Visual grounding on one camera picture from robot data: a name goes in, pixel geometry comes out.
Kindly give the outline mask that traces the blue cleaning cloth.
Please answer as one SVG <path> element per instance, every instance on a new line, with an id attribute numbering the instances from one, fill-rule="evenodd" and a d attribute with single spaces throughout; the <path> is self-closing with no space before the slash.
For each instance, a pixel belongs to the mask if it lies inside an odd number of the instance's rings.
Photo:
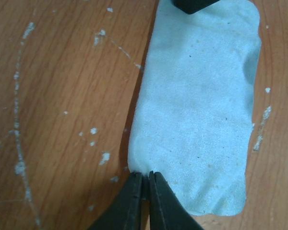
<path id="1" fill-rule="evenodd" d="M 259 23 L 248 0 L 221 0 L 192 15 L 159 2 L 128 167 L 162 173 L 192 215 L 244 208 Z"/>

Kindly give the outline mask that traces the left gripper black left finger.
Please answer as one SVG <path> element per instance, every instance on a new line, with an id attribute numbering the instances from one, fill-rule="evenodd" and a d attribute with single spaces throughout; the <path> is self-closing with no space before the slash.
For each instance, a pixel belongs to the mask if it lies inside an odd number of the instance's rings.
<path id="1" fill-rule="evenodd" d="M 142 211 L 141 173 L 131 173 L 106 211 L 90 230 L 140 230 Z"/>

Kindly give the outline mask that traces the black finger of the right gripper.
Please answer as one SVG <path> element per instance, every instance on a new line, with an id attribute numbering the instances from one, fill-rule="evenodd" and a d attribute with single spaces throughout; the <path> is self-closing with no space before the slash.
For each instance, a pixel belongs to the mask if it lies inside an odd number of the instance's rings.
<path id="1" fill-rule="evenodd" d="M 172 0 L 173 5 L 186 14 L 194 14 L 219 0 Z"/>

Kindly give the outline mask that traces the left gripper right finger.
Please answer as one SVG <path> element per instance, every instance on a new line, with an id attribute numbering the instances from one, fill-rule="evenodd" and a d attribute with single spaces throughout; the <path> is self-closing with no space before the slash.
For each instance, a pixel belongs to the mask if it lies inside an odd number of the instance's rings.
<path id="1" fill-rule="evenodd" d="M 152 230 L 200 230 L 160 172 L 149 173 L 149 215 Z"/>

